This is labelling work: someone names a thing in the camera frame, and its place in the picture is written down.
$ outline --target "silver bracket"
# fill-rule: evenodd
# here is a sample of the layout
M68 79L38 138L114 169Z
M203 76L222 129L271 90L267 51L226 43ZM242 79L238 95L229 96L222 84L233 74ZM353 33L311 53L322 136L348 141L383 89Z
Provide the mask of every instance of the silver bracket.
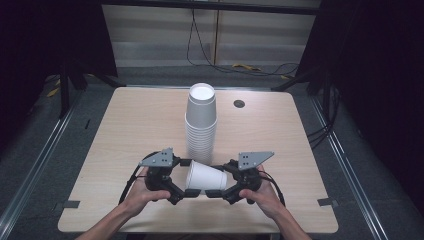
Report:
M255 168L268 158L274 156L274 152L241 152L239 153L239 169L246 170Z
M172 167L172 161L174 160L174 154L172 148L166 148L156 153L153 156L141 160L139 166L148 167Z

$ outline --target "light wood tabletop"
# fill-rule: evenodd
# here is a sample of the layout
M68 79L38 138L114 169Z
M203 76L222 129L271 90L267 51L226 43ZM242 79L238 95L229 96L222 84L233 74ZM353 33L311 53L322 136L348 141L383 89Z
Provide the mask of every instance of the light wood tabletop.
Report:
M141 159L172 147L186 158L184 113L189 89L118 88L106 110L69 200L59 230L88 230L119 201ZM243 108L235 100L245 102ZM309 233L333 233L338 224L293 98L288 93L217 90L218 125L212 165L237 160L239 152L273 151L263 165L281 188L288 210ZM187 167L175 167L173 182L185 189ZM235 184L228 175L227 188ZM256 204L230 205L223 199L185 198L172 205L150 202L122 232L276 233L278 228Z

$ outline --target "horizontal bar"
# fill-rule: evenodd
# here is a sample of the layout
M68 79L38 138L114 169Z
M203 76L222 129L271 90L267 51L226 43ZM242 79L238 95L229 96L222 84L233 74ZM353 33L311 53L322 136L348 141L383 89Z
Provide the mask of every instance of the horizontal bar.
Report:
M145 6L145 7L163 7L163 8L187 8L204 10L225 10L238 12L262 12L262 13L285 13L299 15L318 15L319 13L331 13L329 10L308 7L288 7L276 5L258 5L241 3L224 3L209 1L162 1L162 0L88 0L81 1L87 4L103 4L118 6Z

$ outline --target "person's right hand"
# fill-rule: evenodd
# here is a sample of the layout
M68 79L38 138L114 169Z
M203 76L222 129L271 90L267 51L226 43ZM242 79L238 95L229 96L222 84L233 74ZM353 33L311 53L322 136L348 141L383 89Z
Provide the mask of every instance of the person's right hand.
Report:
M264 167L262 165L259 165L257 169L259 171L264 171ZM266 174L264 173L260 173L260 175L266 177ZM271 183L266 180L262 180L262 184L256 192L250 189L243 189L240 191L239 196L255 201L265 215L272 219L274 219L278 213L281 213L282 210L285 210L285 207L275 194Z

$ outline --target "forearm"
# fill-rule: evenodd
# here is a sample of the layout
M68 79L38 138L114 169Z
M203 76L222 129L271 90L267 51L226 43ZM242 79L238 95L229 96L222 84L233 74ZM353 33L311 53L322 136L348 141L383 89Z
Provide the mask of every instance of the forearm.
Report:
M303 231L291 213L285 209L281 210L272 218L280 229L281 235L286 240L310 240L311 238Z
M125 211L124 204L120 204L77 239L110 239L130 218L131 214Z

